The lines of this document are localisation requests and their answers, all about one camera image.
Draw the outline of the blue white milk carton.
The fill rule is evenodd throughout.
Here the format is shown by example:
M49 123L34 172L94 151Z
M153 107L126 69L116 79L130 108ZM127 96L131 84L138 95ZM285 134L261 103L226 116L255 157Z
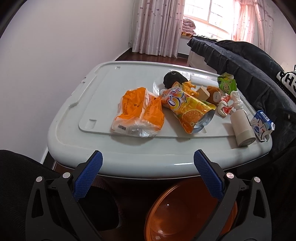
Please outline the blue white milk carton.
M253 116L250 125L261 142L267 141L267 136L275 129L275 124L261 110Z

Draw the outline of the red white wrapper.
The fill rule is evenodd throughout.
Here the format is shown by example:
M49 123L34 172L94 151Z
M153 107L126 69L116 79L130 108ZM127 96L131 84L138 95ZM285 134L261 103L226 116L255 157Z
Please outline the red white wrapper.
M228 105L228 102L230 100L231 100L231 96L228 94L221 97L221 101L219 102L219 104L217 106L217 112L220 116L225 117L230 113L230 111L232 109L232 106Z

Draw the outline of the white tissue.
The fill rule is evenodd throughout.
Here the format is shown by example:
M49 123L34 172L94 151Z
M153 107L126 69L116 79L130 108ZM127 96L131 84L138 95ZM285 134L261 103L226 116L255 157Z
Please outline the white tissue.
M233 101L232 107L235 108L235 110L243 109L243 102L240 99L239 91L232 91L230 93L231 100Z

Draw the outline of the orange juice snack pouch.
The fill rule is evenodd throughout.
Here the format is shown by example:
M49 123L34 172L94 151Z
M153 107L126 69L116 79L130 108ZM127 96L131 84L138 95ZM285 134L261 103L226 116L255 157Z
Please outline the orange juice snack pouch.
M194 97L193 90L177 82L172 88L162 90L161 102L188 134L197 133L208 125L216 111L215 105Z

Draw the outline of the brown plush toy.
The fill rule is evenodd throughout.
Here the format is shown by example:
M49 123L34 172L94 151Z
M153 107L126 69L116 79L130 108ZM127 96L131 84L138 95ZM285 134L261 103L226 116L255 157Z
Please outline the brown plush toy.
M222 93L220 91L220 88L215 86L208 86L207 91L209 92L210 95L206 101L211 104L218 105L222 99Z

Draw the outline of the small brown cardboard box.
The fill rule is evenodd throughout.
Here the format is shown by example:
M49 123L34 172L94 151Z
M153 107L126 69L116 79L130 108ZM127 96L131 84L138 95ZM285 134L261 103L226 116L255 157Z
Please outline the small brown cardboard box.
M196 93L196 98L202 101L206 101L210 97L210 93L208 92L207 87L204 86L200 86Z

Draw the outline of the orange white plastic bag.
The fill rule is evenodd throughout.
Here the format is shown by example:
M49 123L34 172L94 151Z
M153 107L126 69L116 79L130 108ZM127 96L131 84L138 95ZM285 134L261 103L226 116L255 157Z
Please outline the orange white plastic bag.
M132 137L154 137L164 125L161 98L144 87L128 90L118 106L111 129Z

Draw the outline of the green snack wrapper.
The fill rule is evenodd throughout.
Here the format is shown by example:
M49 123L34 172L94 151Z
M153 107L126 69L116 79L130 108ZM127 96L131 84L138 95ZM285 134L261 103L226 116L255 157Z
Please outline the green snack wrapper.
M237 84L232 74L225 72L218 76L217 81L219 88L226 94L230 95L232 91L237 91Z

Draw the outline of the white foam strip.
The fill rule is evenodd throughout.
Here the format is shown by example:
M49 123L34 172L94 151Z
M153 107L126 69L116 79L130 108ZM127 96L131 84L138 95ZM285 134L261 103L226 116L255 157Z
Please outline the white foam strip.
M190 80L194 85L199 85L204 87L208 87L208 86L218 87L217 81L210 80L207 78L202 78L197 75L190 75Z

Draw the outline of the orange toy dinosaur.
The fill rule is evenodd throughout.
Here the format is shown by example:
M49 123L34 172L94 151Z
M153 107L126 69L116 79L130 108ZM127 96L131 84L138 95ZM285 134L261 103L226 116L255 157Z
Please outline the orange toy dinosaur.
M196 85L191 84L191 81L186 81L182 83L182 90L189 96L198 98L199 93L194 90Z

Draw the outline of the black cloth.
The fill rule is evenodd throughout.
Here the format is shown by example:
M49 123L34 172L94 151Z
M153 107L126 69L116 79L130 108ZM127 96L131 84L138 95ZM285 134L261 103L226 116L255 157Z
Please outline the black cloth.
M170 71L163 78L163 84L166 89L172 88L175 82L182 84L188 82L188 79L177 71Z

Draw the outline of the orange plastic trash bin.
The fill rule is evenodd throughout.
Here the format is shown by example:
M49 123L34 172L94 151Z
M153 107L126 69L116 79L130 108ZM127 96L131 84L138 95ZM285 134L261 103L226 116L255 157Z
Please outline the orange plastic trash bin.
M177 183L151 207L145 221L145 240L192 240L210 220L218 202L201 177Z

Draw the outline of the white plastic storage box lid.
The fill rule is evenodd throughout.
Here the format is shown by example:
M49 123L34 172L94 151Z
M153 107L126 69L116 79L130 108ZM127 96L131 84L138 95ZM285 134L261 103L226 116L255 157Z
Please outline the white plastic storage box lid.
M202 96L218 88L217 79L214 73L170 64L100 64L56 114L49 152L68 168L98 152L100 174L136 179L195 176L196 150L223 169L268 154L272 138L253 132L255 110L240 91L223 94L217 105Z

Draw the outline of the dark blue bed blanket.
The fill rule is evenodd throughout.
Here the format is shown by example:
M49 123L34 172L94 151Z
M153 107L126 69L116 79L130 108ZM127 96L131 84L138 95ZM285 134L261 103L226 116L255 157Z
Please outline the dark blue bed blanket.
M193 37L191 51L204 57L218 74L232 74L238 89L253 106L274 122L271 154L282 157L295 153L295 97L281 86L277 74L284 70L266 52L248 42Z

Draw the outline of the black white lettered pillow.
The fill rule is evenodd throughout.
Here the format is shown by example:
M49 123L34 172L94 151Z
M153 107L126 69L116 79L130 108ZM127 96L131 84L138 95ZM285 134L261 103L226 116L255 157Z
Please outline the black white lettered pillow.
M280 81L280 84L284 88L284 90L286 90L287 93L291 95L291 97L295 97L295 70L291 72L280 71L276 77Z

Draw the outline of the pink curtain right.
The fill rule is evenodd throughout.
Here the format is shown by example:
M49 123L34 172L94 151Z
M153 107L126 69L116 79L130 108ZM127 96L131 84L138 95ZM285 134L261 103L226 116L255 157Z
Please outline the pink curtain right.
M232 40L249 42L270 53L274 12L267 1L234 1Z

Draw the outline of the pink curtain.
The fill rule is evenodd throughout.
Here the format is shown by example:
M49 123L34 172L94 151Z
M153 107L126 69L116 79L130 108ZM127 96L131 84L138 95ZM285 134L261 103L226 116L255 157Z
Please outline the pink curtain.
M249 42L270 53L274 12L267 1L234 1L232 40Z
M132 51L177 57L185 1L139 1Z

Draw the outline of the folded pink blankets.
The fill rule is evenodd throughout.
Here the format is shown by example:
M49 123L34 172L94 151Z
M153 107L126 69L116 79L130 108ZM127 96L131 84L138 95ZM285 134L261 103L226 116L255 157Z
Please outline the folded pink blankets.
M184 18L182 23L181 35L185 37L195 36L195 28L196 26L192 20Z

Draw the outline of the pink curtain left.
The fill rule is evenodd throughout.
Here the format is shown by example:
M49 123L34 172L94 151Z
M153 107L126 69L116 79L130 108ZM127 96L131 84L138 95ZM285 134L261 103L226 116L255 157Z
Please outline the pink curtain left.
M132 51L177 57L185 1L139 1Z

